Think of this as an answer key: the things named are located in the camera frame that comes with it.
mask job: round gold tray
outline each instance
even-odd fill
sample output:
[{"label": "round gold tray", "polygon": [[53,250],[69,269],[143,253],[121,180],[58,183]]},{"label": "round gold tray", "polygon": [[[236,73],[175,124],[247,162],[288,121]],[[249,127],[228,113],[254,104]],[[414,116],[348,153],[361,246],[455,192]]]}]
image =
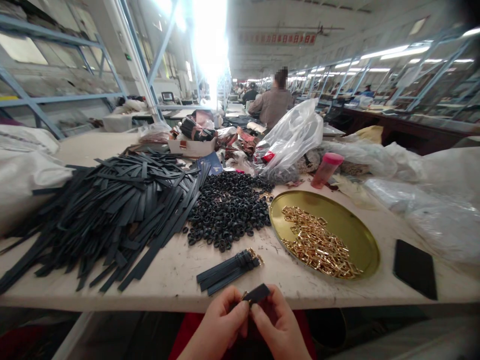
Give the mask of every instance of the round gold tray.
[{"label": "round gold tray", "polygon": [[280,244],[294,258],[298,259],[282,242],[282,239],[295,241],[296,238],[290,229],[292,223],[284,220],[282,209],[285,206],[298,207],[327,221],[327,230],[343,240],[348,248],[350,261],[363,271],[354,280],[365,279],[375,273],[380,264],[380,252],[370,230],[358,217],[339,203],[310,191],[286,191],[275,197],[270,204],[270,220],[273,229]]}]

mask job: black strap bundle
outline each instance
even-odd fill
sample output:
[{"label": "black strap bundle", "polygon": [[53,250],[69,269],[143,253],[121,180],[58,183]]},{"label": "black strap bundle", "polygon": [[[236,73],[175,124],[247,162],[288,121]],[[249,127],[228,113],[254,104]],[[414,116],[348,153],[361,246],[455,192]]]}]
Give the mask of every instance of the black strap bundle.
[{"label": "black strap bundle", "polygon": [[132,279],[141,279],[157,252],[182,231],[206,178],[199,172],[208,174],[206,166],[183,171],[177,164],[180,157],[150,150],[96,159],[97,167],[69,165],[75,169],[71,180],[52,189],[53,197],[37,214],[7,234],[20,239],[0,254],[39,233],[0,279],[0,294],[36,264],[42,264],[35,272],[39,277],[60,268],[69,273],[79,265],[77,291],[102,258],[105,269],[90,287],[110,273],[100,292],[115,281],[122,282],[118,288],[123,291]]},{"label": "black strap bundle", "polygon": [[262,258],[251,248],[196,276],[200,290],[208,290],[208,296],[223,289],[235,279],[263,264]]}]

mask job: shelf rack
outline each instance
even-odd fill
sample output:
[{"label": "shelf rack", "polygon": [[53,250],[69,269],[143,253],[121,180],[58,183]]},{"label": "shelf rack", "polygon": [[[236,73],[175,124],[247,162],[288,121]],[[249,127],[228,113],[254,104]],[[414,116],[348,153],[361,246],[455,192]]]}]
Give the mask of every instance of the shelf rack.
[{"label": "shelf rack", "polygon": [[18,99],[0,101],[0,110],[5,113],[3,108],[17,107],[17,106],[28,106],[35,116],[36,126],[39,128],[44,123],[50,131],[55,135],[57,139],[63,139],[65,136],[61,130],[49,119],[48,115],[40,108],[40,104],[47,103],[60,103],[60,102],[71,102],[71,101],[80,101],[80,100],[92,100],[92,99],[103,99],[106,101],[106,104],[112,110],[110,103],[107,101],[109,98],[123,97],[127,98],[127,93],[125,91],[123,83],[120,81],[120,78],[115,71],[115,68],[112,64],[112,60],[105,48],[105,45],[102,42],[102,39],[99,35],[96,35],[97,41],[89,41],[81,37],[75,37],[62,32],[53,31],[38,25],[31,24],[16,18],[12,18],[6,15],[0,15],[0,31],[3,31],[8,34],[16,36],[27,36],[32,39],[38,39],[43,41],[48,41],[51,43],[56,43],[65,47],[70,47],[76,49],[80,57],[82,58],[85,68],[92,75],[94,74],[90,65],[88,64],[85,55],[82,51],[82,46],[95,47],[99,48],[102,52],[102,57],[100,61],[100,71],[99,77],[102,77],[103,65],[105,61],[111,69],[113,77],[120,89],[120,92],[113,93],[100,93],[100,94],[83,94],[83,95],[70,95],[70,96],[50,96],[50,97],[30,97],[27,92],[21,87],[17,80],[9,73],[7,69],[3,67],[0,63],[0,77],[9,85],[19,96]]}]

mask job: person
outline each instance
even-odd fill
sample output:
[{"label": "person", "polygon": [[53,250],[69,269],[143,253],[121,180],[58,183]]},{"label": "person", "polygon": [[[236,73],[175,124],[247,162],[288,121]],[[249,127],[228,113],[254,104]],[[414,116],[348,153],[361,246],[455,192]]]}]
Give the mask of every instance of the person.
[{"label": "person", "polygon": [[289,71],[286,67],[279,70],[275,74],[270,91],[264,92],[248,108],[250,114],[260,112],[260,121],[267,129],[272,129],[292,104],[292,94],[285,89],[288,76]]},{"label": "person", "polygon": [[370,98],[375,97],[375,92],[372,91],[372,85],[365,86],[365,91],[361,92],[360,95],[368,96]]},{"label": "person", "polygon": [[234,286],[225,289],[205,316],[178,360],[220,360],[238,336],[247,337],[249,315],[275,360],[312,360],[295,315],[275,285],[270,295],[249,308]]},{"label": "person", "polygon": [[254,82],[250,83],[250,90],[248,90],[242,97],[242,102],[245,105],[247,101],[255,100],[255,97],[259,93],[256,89],[257,85]]},{"label": "person", "polygon": [[339,90],[339,87],[340,87],[340,83],[337,82],[337,83],[335,84],[335,86],[333,87],[333,89],[330,90],[330,94],[331,94],[331,95],[335,95],[335,94],[337,93],[337,91]]}]

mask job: plastic container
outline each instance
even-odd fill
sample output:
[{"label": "plastic container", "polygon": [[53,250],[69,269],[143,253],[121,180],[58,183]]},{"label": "plastic container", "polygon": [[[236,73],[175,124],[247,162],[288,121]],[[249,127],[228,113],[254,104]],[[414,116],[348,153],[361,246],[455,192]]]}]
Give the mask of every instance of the plastic container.
[{"label": "plastic container", "polygon": [[321,164],[316,170],[311,185],[321,189],[334,174],[335,170],[344,162],[344,157],[333,152],[327,152],[321,159]]}]

